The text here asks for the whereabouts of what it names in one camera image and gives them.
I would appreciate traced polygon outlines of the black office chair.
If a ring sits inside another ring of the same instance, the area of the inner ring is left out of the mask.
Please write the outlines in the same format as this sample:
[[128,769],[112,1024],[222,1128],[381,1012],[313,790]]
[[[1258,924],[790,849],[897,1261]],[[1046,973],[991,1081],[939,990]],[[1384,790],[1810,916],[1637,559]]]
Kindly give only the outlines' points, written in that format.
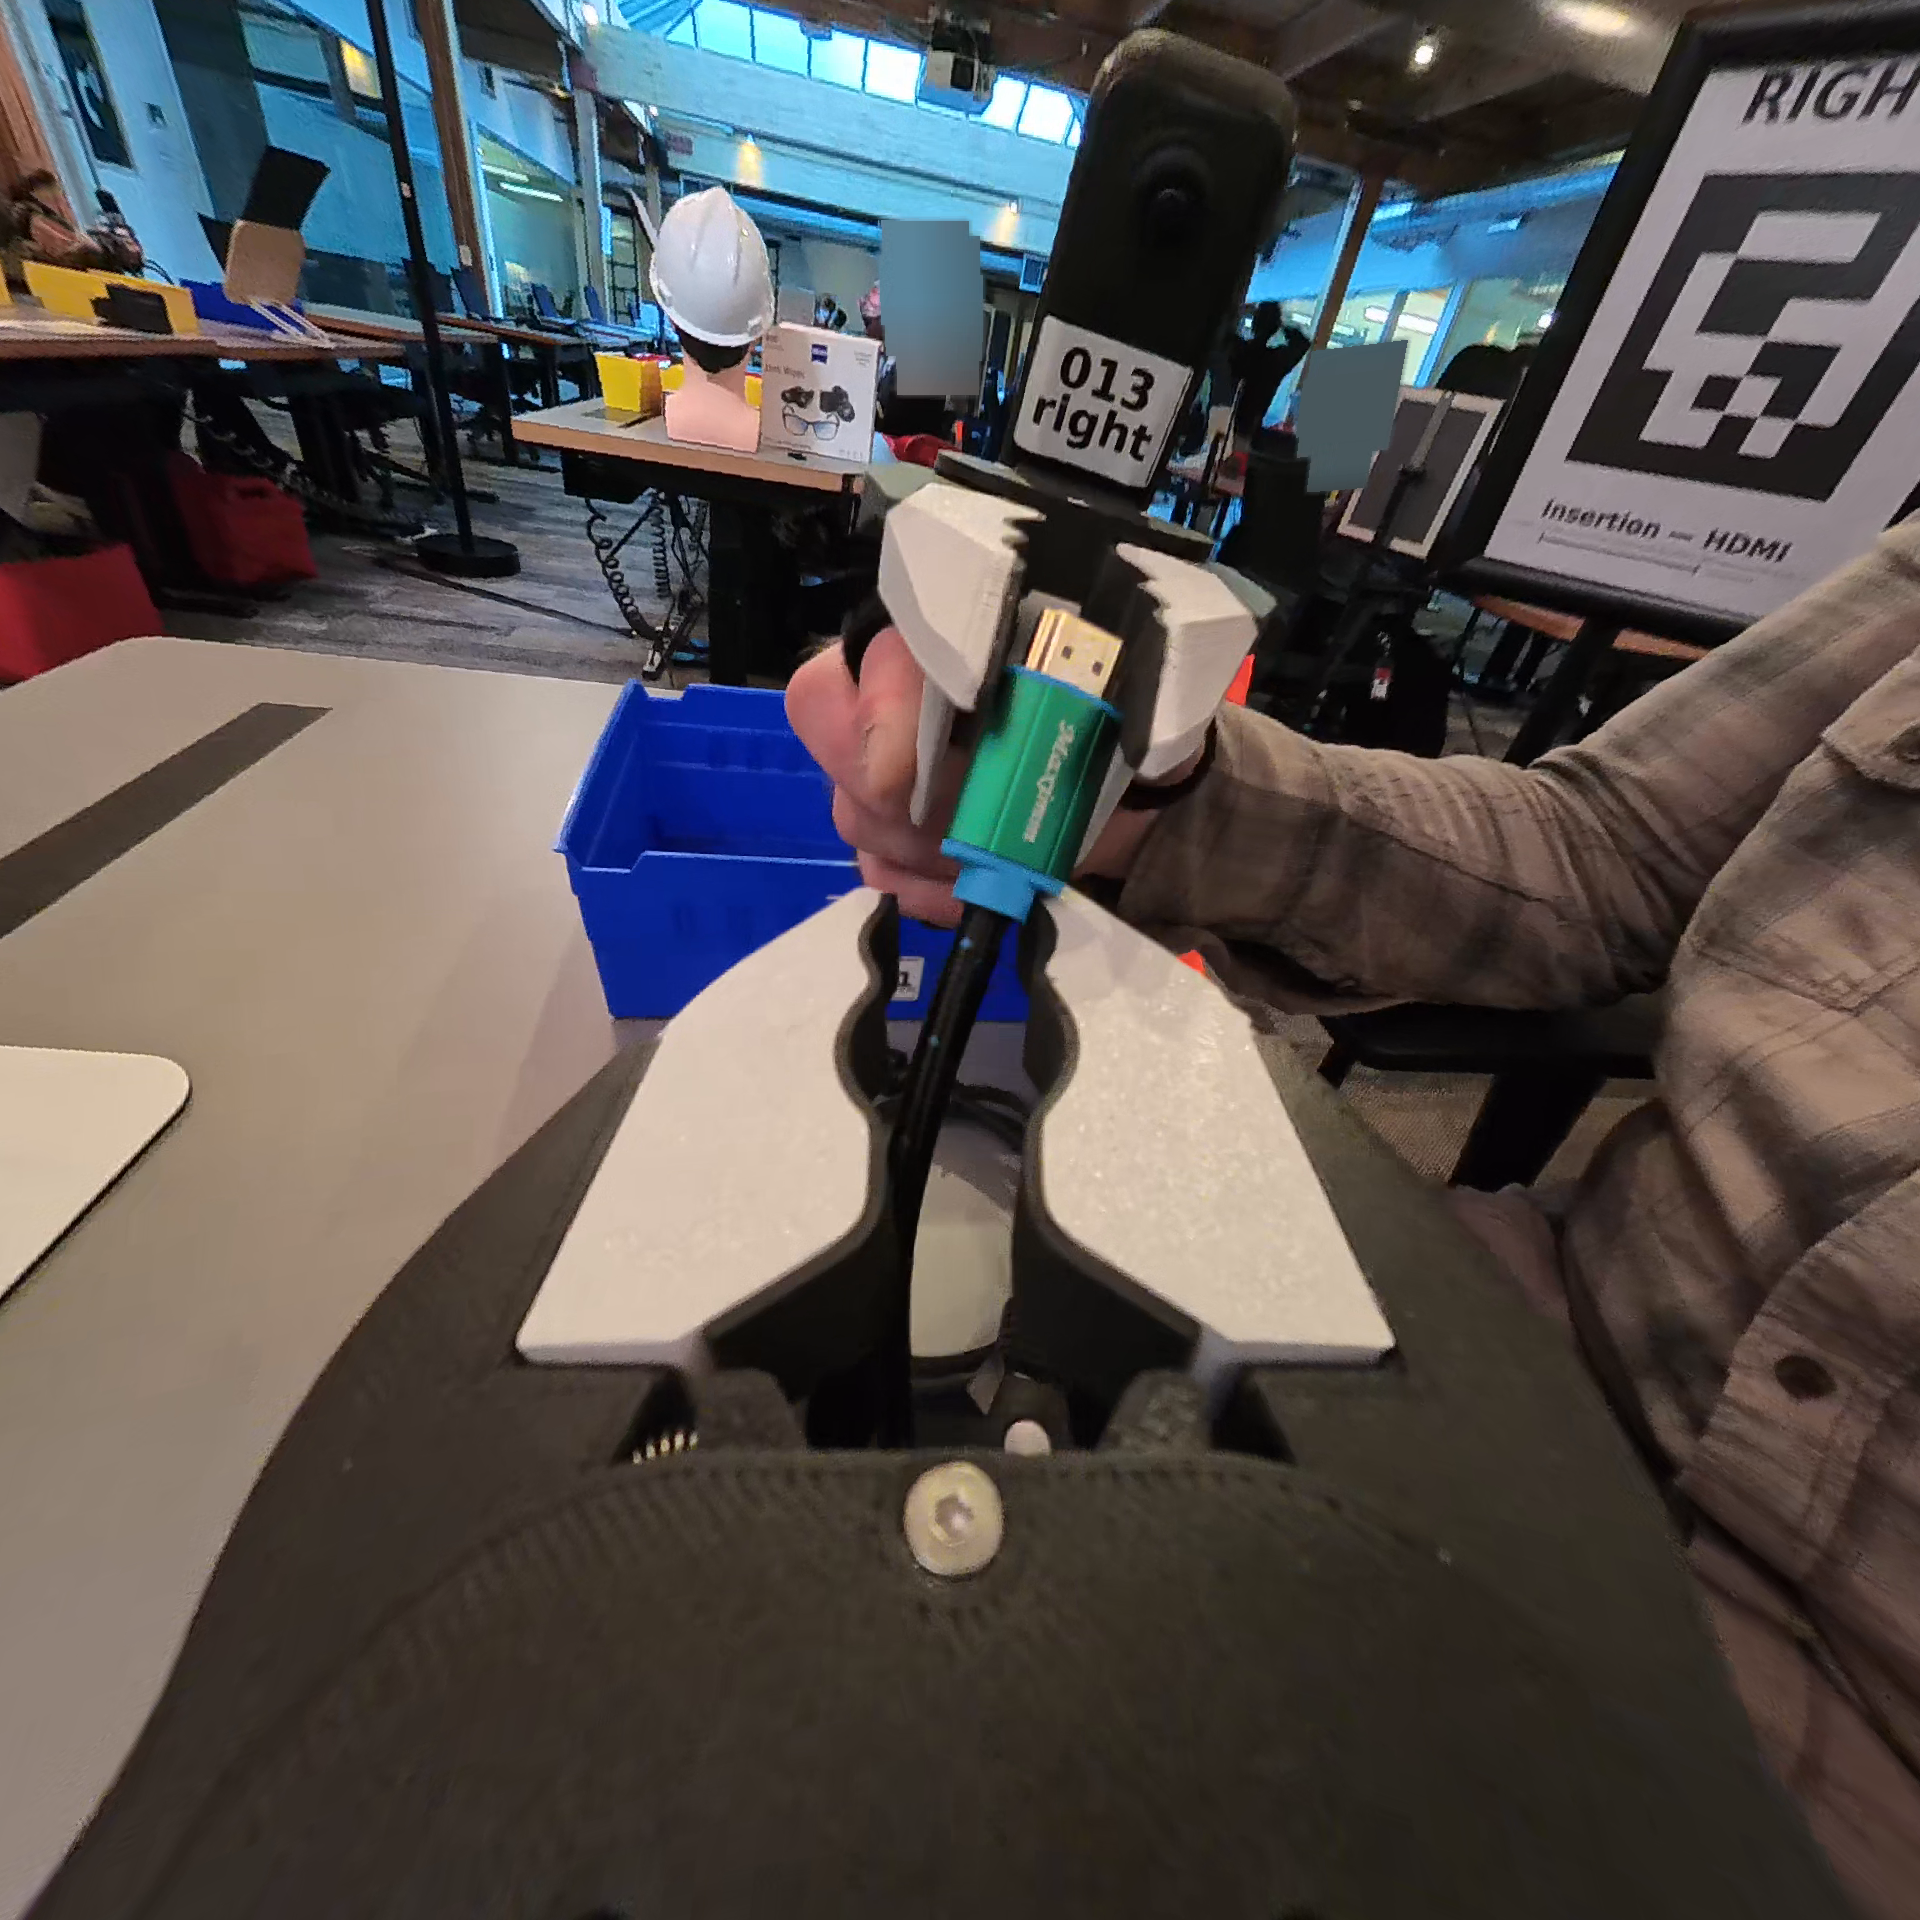
[[1489,1076],[1447,1182],[1494,1193],[1535,1184],[1608,1084],[1650,1079],[1665,1015],[1667,991],[1545,1015],[1402,1002],[1323,1017],[1320,1073],[1331,1087],[1359,1064]]

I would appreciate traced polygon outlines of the white product box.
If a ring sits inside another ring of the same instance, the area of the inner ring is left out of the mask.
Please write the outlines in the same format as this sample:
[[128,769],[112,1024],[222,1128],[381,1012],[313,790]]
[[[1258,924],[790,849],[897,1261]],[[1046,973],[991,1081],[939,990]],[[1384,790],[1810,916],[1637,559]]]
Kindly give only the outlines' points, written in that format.
[[759,345],[759,450],[834,464],[873,454],[881,340],[775,324]]

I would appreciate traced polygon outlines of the blue storage bin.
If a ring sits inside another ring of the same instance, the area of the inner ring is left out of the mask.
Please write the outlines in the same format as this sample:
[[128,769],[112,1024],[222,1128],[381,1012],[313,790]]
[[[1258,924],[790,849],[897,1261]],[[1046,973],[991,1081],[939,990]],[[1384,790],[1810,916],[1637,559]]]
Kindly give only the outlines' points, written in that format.
[[559,853],[609,1012],[666,1018],[861,886],[833,786],[773,687],[625,686]]

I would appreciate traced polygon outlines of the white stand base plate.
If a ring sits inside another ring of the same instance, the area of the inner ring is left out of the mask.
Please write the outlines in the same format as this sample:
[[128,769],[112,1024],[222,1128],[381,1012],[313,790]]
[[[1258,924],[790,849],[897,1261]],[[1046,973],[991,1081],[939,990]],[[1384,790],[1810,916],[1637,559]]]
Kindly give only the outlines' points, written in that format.
[[161,1138],[190,1076],[151,1053],[3,1046],[3,1294]]

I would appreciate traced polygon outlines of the grey framed panel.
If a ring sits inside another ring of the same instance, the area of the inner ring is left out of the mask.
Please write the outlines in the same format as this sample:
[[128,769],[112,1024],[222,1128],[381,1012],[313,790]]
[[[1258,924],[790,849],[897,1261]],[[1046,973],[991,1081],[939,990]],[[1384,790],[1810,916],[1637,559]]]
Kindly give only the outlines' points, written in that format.
[[1429,559],[1502,410],[1499,398],[1402,388],[1389,439],[1351,493],[1338,536]]

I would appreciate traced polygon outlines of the white hard hat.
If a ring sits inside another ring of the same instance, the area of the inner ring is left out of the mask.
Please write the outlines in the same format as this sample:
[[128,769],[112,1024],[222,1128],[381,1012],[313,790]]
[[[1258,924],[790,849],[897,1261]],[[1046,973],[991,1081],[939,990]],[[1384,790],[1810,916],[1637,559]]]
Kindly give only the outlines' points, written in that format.
[[710,346],[750,350],[777,319],[775,271],[761,231],[722,185],[666,209],[650,280],[674,332]]

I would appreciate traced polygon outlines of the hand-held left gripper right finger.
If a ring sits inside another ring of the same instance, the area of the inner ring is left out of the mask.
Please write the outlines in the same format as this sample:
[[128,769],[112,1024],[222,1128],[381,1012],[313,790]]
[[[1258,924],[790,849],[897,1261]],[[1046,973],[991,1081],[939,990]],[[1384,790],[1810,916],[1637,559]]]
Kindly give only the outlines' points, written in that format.
[[1014,1369],[1095,1442],[1146,1375],[1206,1417],[1263,1369],[1376,1374],[1399,1342],[1250,1017],[1088,895],[1023,936],[1039,1094],[1014,1220]]

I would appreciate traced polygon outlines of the person's right hand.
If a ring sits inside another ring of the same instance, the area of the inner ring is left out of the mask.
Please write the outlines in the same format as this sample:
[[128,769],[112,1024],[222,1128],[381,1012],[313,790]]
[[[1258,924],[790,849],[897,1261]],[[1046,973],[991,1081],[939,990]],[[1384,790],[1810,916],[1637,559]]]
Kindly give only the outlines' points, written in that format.
[[[853,847],[865,882],[894,898],[905,919],[936,927],[955,927],[963,903],[954,893],[959,869],[943,853],[946,822],[954,812],[965,767],[946,762],[937,776],[937,817],[918,822],[911,812],[920,776],[922,668],[894,629],[882,629],[865,656],[861,678],[848,671],[847,650],[834,642],[809,658],[790,680],[785,709],[801,743],[833,781],[833,822]],[[1102,880],[1120,893],[1169,895],[1158,880],[1134,885],[1131,874],[1147,849],[1146,863],[1160,880],[1194,874],[1185,853],[1175,847],[1179,833],[1162,826],[1179,807],[1118,805],[1102,824],[1091,853],[1075,871],[1078,880]]]

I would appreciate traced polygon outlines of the long wooden workbench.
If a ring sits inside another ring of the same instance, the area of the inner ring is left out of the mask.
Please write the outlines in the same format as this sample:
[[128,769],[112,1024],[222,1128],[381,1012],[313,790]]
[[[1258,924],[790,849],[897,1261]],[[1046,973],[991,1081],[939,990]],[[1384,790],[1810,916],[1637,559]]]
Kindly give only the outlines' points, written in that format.
[[5,416],[53,418],[106,402],[118,378],[146,378],[165,392],[185,388],[193,368],[320,365],[398,360],[401,345],[337,335],[325,328],[262,332],[211,321],[202,332],[151,334],[106,321],[51,317],[8,303],[3,324]]

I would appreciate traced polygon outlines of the red bag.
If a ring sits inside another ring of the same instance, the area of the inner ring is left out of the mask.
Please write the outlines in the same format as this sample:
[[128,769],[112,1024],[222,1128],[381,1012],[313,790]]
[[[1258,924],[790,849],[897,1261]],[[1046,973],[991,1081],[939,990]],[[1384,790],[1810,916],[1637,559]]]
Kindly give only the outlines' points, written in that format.
[[302,502],[274,480],[208,471],[181,450],[165,472],[189,553],[214,584],[265,590],[320,576]]
[[3,565],[3,686],[159,633],[161,612],[130,544]]

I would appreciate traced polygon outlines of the wooden display table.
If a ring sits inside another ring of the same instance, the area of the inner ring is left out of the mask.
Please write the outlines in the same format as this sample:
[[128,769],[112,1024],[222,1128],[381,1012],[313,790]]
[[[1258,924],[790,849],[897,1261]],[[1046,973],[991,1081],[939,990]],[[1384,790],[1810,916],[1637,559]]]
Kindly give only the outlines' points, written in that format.
[[887,454],[879,436],[848,457],[682,446],[659,416],[619,413],[605,400],[520,416],[514,439],[555,450],[563,486],[582,500],[627,506],[664,493],[707,504],[707,663],[730,686],[782,682],[801,654],[801,561],[779,544],[777,519],[825,510],[833,529],[847,533],[865,471]]

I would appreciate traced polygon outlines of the white sign board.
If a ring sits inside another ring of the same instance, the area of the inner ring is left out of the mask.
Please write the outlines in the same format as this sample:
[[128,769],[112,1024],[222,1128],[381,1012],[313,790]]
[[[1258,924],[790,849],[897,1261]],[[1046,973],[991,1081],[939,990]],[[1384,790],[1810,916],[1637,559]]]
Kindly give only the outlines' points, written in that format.
[[1919,10],[1675,33],[1463,522],[1461,577],[1735,633],[1907,517]]

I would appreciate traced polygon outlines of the pink display stand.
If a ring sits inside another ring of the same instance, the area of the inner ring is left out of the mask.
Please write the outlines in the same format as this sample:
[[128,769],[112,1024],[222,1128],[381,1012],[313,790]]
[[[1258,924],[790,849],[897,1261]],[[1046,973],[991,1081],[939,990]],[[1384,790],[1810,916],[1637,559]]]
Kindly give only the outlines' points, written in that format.
[[682,446],[754,454],[761,406],[750,392],[754,343],[710,343],[682,334],[679,386],[664,388],[664,430]]

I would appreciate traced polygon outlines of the person's plaid shirt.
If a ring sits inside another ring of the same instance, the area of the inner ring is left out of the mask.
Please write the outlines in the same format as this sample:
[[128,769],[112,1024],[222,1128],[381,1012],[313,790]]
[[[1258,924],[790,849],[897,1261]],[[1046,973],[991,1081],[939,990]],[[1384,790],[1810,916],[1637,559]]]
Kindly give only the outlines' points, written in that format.
[[1917,519],[1472,822],[1560,919],[1554,996],[1665,973],[1562,1286],[1762,1756],[1917,1914]]

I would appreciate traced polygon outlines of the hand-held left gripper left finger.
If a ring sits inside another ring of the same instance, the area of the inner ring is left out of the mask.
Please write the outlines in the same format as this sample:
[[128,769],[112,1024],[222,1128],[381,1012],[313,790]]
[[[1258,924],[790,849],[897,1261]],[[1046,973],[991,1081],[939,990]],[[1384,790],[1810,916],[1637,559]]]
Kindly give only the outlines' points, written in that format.
[[848,892],[659,1036],[517,1330],[538,1365],[765,1370],[792,1396],[897,1358],[885,1173],[897,912]]

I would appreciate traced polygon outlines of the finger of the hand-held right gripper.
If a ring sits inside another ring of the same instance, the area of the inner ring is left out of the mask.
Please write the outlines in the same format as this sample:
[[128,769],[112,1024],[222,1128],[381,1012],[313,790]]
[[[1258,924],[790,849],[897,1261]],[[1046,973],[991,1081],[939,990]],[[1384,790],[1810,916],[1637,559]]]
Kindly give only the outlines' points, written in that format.
[[927,824],[959,716],[1005,664],[1024,597],[1027,527],[1043,512],[963,484],[925,484],[885,517],[879,592],[925,678],[911,820]]
[[1117,557],[1142,577],[1120,623],[1120,759],[1160,784],[1203,750],[1258,645],[1263,592],[1231,567],[1154,545],[1120,544]]

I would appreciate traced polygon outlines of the thin black pole stand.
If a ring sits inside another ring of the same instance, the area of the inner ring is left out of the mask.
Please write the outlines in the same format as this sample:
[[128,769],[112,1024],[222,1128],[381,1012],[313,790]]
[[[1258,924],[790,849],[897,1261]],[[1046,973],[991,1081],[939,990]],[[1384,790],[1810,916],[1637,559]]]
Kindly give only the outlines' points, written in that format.
[[445,376],[442,321],[427,266],[425,228],[416,192],[415,156],[405,129],[392,22],[383,2],[366,2],[366,10],[383,113],[389,129],[392,166],[401,199],[401,221],[408,246],[408,280],[424,335],[424,388],[427,421],[433,425],[433,450],[439,457],[439,480],[454,510],[454,529],[421,534],[416,538],[416,557],[430,572],[458,583],[509,581],[521,572],[520,548],[509,538],[478,534],[473,529],[470,486],[464,480],[464,462],[456,428],[458,422],[450,410]]

